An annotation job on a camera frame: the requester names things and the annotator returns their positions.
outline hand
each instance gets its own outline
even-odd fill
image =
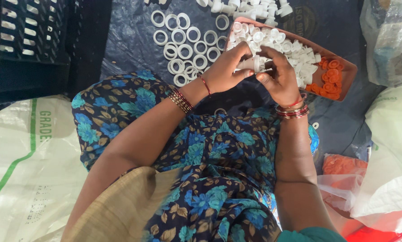
[[[265,68],[273,68],[273,71],[258,73],[256,79],[265,86],[275,102],[288,108],[301,99],[295,71],[284,54],[266,46],[261,46],[261,50],[258,55],[273,59],[265,63]]]
[[[236,47],[221,54],[211,67],[201,75],[211,93],[227,91],[246,77],[255,74],[254,70],[251,69],[243,69],[234,73],[243,56],[252,56],[246,41],[241,41]]]

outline woman's right hand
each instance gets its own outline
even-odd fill
[[[261,46],[261,50],[258,55],[272,59],[272,63],[265,63],[265,68],[272,68],[273,71],[260,72],[256,78],[265,86],[275,102],[283,108],[288,108],[301,99],[295,71],[284,54],[266,46]]]

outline transparent plastic bag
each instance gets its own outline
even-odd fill
[[[371,82],[402,85],[402,0],[365,0],[359,18]]]
[[[364,179],[368,163],[356,158],[325,154],[323,175],[317,176],[322,199],[350,212]]]

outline green stripe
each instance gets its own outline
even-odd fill
[[[32,157],[34,152],[36,151],[36,108],[37,108],[37,98],[32,99],[31,103],[31,125],[30,125],[30,143],[31,143],[31,152],[29,152],[26,156],[19,158],[10,164],[10,167],[5,172],[4,176],[1,178],[0,181],[0,191],[5,186],[7,181],[9,180],[11,174],[15,170],[17,164],[21,161]]]

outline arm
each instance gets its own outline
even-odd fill
[[[250,53],[247,43],[242,42],[219,56],[202,75],[210,91],[226,91],[253,75],[253,71],[247,69],[234,73],[241,57]],[[208,95],[200,78],[188,83],[179,91],[193,106]],[[185,115],[171,99],[166,98],[128,125],[108,144],[86,178],[65,227],[63,240],[89,205],[119,175],[134,167],[153,164]]]
[[[257,79],[273,99],[287,108],[300,98],[296,76],[285,56],[262,47],[260,55],[273,59],[276,72],[259,73]],[[297,109],[302,104],[291,107]],[[316,169],[310,150],[307,116],[283,119],[275,156],[277,182],[274,195],[282,228],[300,231],[307,227],[323,227],[336,231],[317,188]]]

